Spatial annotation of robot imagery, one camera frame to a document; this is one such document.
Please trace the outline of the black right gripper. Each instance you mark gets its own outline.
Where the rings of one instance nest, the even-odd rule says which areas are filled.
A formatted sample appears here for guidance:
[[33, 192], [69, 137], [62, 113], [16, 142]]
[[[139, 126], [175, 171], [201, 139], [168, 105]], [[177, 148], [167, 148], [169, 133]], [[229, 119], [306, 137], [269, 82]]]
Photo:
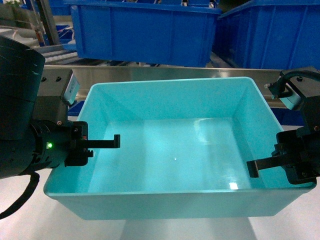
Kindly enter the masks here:
[[247, 161], [249, 176], [258, 178], [260, 170], [283, 166], [290, 184], [315, 183], [320, 176], [320, 97], [286, 97], [281, 101], [300, 112], [304, 126], [277, 133], [279, 155]]

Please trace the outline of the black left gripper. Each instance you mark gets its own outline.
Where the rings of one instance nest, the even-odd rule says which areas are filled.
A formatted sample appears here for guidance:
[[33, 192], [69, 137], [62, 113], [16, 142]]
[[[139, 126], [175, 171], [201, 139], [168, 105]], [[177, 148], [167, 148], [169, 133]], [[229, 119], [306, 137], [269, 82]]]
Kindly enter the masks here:
[[[59, 96], [38, 96], [32, 113], [35, 137], [32, 169], [85, 166], [94, 152], [88, 148], [120, 148], [121, 135], [112, 140], [87, 140], [88, 124], [68, 120], [68, 105]], [[77, 146], [83, 141], [83, 147]]]

